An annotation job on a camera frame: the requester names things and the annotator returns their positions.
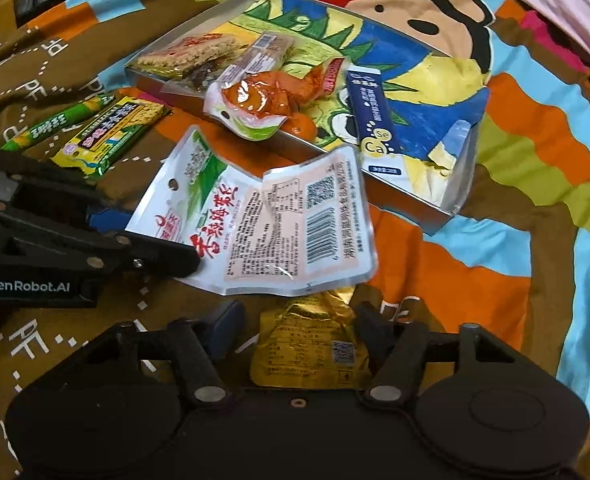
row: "barcode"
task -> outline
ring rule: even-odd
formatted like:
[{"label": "barcode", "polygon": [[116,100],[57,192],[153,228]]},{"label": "barcode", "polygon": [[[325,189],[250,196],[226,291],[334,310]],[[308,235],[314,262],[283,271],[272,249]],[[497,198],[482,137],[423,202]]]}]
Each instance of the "barcode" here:
[{"label": "barcode", "polygon": [[335,198],[335,179],[333,175],[306,186],[306,209],[311,209],[325,200]]},{"label": "barcode", "polygon": [[336,365],[355,365],[355,345],[346,341],[333,341],[333,362]]},{"label": "barcode", "polygon": [[331,256],[337,257],[335,208],[329,207],[312,215],[306,223],[306,261],[312,264]]},{"label": "barcode", "polygon": [[255,44],[253,46],[257,48],[266,48],[271,44],[271,41],[275,39],[274,34],[268,34],[263,32],[262,35],[255,40]]}]

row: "snack bar wrapper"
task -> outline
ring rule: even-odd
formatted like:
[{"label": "snack bar wrapper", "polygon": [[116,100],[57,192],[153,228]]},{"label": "snack bar wrapper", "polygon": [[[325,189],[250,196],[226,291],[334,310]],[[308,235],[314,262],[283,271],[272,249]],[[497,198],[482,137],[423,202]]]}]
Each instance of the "snack bar wrapper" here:
[{"label": "snack bar wrapper", "polygon": [[362,167],[401,189],[413,192],[406,168],[404,148],[390,118],[381,84],[381,73],[370,67],[351,65],[346,89],[355,116]]},{"label": "snack bar wrapper", "polygon": [[193,126],[127,230],[194,246],[200,267],[181,282],[222,295],[302,296],[367,281],[377,267],[350,145],[259,179],[217,158]]},{"label": "snack bar wrapper", "polygon": [[51,160],[62,168],[79,168],[88,177],[102,176],[168,111],[158,103],[124,97],[79,131]]},{"label": "snack bar wrapper", "polygon": [[[250,376],[274,388],[364,388],[371,379],[366,346],[348,305],[354,287],[288,300],[260,315]],[[341,296],[348,296],[342,301]]]}]

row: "qr code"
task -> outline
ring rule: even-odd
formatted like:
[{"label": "qr code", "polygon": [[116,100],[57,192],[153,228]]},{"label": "qr code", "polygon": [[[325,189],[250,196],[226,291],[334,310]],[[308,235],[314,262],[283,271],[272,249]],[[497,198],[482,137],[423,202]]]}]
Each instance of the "qr code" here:
[{"label": "qr code", "polygon": [[335,179],[333,175],[308,184],[306,186],[306,209],[311,209],[321,204],[324,200],[335,198]]},{"label": "qr code", "polygon": [[346,341],[333,341],[333,362],[336,365],[355,364],[355,345]]}]

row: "green snack stick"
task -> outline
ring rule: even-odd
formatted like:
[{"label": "green snack stick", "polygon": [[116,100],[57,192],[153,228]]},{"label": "green snack stick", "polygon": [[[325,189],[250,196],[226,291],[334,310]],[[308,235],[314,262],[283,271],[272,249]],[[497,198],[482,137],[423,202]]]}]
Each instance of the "green snack stick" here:
[{"label": "green snack stick", "polygon": [[30,148],[44,139],[48,139],[52,134],[59,132],[62,128],[67,128],[73,124],[79,124],[90,119],[102,110],[102,108],[112,103],[114,99],[115,97],[110,94],[99,94],[91,97],[86,101],[49,117],[45,121],[41,121],[39,124],[35,124],[35,126],[29,128],[24,133],[6,142],[1,149],[6,150],[6,152],[22,152],[26,148]]}]

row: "white snack package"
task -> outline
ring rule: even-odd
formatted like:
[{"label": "white snack package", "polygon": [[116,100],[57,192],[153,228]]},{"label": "white snack package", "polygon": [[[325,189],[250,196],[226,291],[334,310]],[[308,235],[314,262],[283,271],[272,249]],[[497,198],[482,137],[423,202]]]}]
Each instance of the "white snack package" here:
[{"label": "white snack package", "polygon": [[353,146],[262,179],[217,158],[190,127],[126,229],[194,246],[197,272],[182,278],[227,296],[302,296],[373,277],[373,225]]}]

